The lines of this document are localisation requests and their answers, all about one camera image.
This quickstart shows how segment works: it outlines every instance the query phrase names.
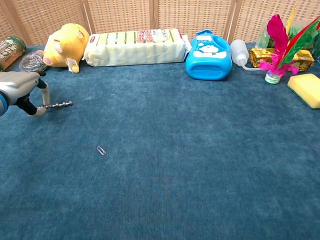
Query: paper clip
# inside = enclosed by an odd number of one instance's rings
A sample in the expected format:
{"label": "paper clip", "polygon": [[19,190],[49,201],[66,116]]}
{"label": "paper clip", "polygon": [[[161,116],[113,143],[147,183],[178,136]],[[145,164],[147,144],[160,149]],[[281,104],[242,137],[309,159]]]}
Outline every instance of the paper clip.
{"label": "paper clip", "polygon": [[100,146],[97,146],[96,149],[99,151],[99,153],[100,153],[101,155],[106,155],[106,154],[107,154],[106,151],[103,150],[102,147],[100,147]]}

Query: wicker wall panel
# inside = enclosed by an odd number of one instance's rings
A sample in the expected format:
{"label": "wicker wall panel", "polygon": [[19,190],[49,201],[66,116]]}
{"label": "wicker wall panel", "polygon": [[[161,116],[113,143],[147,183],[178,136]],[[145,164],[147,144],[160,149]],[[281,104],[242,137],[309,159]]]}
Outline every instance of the wicker wall panel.
{"label": "wicker wall panel", "polygon": [[295,20],[311,21],[320,15],[320,0],[242,0],[231,40],[255,42],[264,21],[269,20],[274,14],[279,14],[282,21],[286,21],[294,4]]}
{"label": "wicker wall panel", "polygon": [[11,35],[14,35],[14,31],[11,28],[4,11],[0,8],[0,42]]}
{"label": "wicker wall panel", "polygon": [[86,27],[78,0],[12,0],[12,4],[32,45],[45,45],[49,35],[66,23]]}
{"label": "wicker wall panel", "polygon": [[188,34],[189,40],[196,32],[210,29],[223,37],[231,0],[158,0],[160,28],[178,28]]}
{"label": "wicker wall panel", "polygon": [[149,0],[87,0],[95,33],[150,29]]}

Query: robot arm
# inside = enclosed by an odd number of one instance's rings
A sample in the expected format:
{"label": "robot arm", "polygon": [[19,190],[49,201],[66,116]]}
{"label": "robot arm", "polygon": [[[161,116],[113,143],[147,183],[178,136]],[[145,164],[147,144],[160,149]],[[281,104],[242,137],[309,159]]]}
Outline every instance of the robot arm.
{"label": "robot arm", "polygon": [[50,104],[50,92],[46,82],[40,76],[45,73],[9,71],[0,72],[0,116],[9,106],[16,105],[31,117],[39,117],[45,114],[45,107],[35,107],[29,99],[30,93],[35,87],[41,89],[44,105]]}

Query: gold packaging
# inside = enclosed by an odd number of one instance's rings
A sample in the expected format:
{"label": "gold packaging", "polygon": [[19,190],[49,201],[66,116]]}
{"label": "gold packaging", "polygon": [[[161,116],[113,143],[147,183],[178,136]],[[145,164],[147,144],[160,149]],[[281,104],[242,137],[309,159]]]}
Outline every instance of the gold packaging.
{"label": "gold packaging", "polygon": [[[255,68],[258,68],[262,61],[272,62],[271,54],[275,53],[274,48],[254,47],[250,50],[250,60]],[[293,57],[294,64],[292,66],[303,72],[314,65],[314,58],[308,50],[300,50]]]}

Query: yellow sponge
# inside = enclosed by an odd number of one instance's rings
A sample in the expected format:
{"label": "yellow sponge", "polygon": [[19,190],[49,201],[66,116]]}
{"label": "yellow sponge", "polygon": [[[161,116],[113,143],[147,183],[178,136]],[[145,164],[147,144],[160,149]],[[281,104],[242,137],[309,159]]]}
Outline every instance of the yellow sponge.
{"label": "yellow sponge", "polygon": [[291,76],[288,87],[311,108],[320,108],[320,78],[314,74],[308,73]]}

